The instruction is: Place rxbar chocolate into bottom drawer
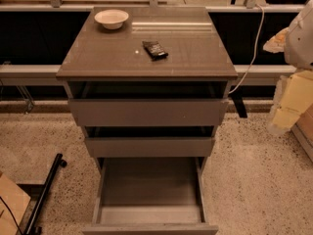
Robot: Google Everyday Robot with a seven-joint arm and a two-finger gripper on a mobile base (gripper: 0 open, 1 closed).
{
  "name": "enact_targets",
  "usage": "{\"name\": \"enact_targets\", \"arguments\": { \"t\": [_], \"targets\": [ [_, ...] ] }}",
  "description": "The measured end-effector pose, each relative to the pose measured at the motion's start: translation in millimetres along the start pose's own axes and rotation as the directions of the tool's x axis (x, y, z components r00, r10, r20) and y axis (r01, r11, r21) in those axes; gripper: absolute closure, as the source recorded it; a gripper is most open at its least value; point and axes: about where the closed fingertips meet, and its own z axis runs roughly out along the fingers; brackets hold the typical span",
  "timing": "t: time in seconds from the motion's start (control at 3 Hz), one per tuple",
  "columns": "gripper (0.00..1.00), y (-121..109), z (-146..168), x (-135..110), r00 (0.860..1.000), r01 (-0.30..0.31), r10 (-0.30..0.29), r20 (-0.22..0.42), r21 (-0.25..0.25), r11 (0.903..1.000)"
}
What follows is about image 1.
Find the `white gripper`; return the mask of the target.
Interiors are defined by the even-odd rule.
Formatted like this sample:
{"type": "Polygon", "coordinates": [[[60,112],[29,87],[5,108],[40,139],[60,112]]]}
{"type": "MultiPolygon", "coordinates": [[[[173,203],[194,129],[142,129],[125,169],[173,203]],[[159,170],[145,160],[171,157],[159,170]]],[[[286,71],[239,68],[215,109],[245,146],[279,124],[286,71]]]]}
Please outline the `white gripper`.
{"type": "Polygon", "coordinates": [[[313,0],[306,3],[289,28],[272,36],[263,50],[280,53],[284,47],[286,62],[304,70],[289,77],[282,75],[276,84],[267,125],[273,135],[290,131],[313,104],[313,0]]]}

